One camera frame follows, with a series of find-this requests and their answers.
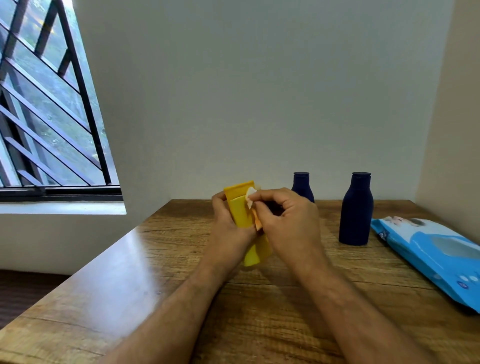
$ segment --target person's right forearm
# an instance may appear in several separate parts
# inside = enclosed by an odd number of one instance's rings
[[[330,265],[303,265],[300,282],[309,292],[351,364],[431,364],[436,359],[378,311]]]

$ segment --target yellow object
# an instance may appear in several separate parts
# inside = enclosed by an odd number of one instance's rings
[[[253,181],[249,181],[223,189],[225,191],[228,207],[230,208],[235,225],[237,225],[239,228],[247,228],[253,225],[255,221],[255,217],[252,211],[248,208],[247,200],[245,199],[248,188],[254,186],[255,184]],[[252,246],[245,255],[243,265],[246,267],[253,266],[262,262],[271,254],[272,249],[270,248],[270,243],[268,242],[267,236],[262,234],[253,240]]]

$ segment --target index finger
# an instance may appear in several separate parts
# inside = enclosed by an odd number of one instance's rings
[[[274,190],[259,190],[248,196],[248,198],[252,201],[275,201],[279,205],[283,205],[284,202],[291,199],[295,195],[295,192],[284,187]]]
[[[212,196],[212,206],[215,214],[219,214],[223,210],[228,211],[224,203],[224,201],[226,200],[227,200],[227,196],[225,196],[225,191],[221,191]]]

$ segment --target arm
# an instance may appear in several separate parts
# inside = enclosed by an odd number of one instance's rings
[[[312,297],[352,364],[432,364],[437,361],[378,311],[330,264],[320,241],[318,208],[289,189],[258,191],[255,202],[273,249]],[[274,216],[261,201],[275,200]]]
[[[189,362],[213,297],[256,234],[254,227],[237,228],[224,201],[224,193],[212,197],[215,220],[197,268],[102,364]]]

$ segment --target person's right hand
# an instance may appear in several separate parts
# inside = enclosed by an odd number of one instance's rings
[[[273,250],[300,279],[312,267],[330,263],[320,241],[317,206],[288,188],[259,190],[249,196]],[[275,216],[262,201],[275,201],[285,210]]]

